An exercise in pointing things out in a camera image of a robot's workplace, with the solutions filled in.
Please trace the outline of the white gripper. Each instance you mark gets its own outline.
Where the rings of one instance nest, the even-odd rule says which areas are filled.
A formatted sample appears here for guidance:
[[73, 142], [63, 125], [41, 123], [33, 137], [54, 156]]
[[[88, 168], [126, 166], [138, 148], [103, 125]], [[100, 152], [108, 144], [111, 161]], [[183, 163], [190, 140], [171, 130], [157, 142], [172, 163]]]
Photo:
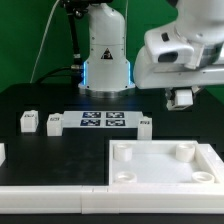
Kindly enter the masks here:
[[224, 64], [214, 64], [205, 68], [190, 70], [173, 63], [153, 63], [146, 48], [142, 47], [137, 55], [133, 78], [139, 89], [166, 88], [165, 97], [168, 110], [175, 109], [173, 88], [191, 87], [197, 95], [201, 87], [224, 84]]

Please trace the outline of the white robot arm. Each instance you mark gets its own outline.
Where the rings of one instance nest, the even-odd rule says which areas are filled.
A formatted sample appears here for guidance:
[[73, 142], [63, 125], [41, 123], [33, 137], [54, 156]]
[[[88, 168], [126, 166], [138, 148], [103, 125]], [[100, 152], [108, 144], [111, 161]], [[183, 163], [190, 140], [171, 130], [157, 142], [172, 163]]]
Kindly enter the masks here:
[[170, 110], [185, 109], [205, 86], [224, 84], [224, 0], [174, 0], [175, 21], [147, 31], [134, 65], [125, 55], [125, 20], [105, 3], [89, 8], [90, 54], [80, 91], [115, 97], [163, 89]]

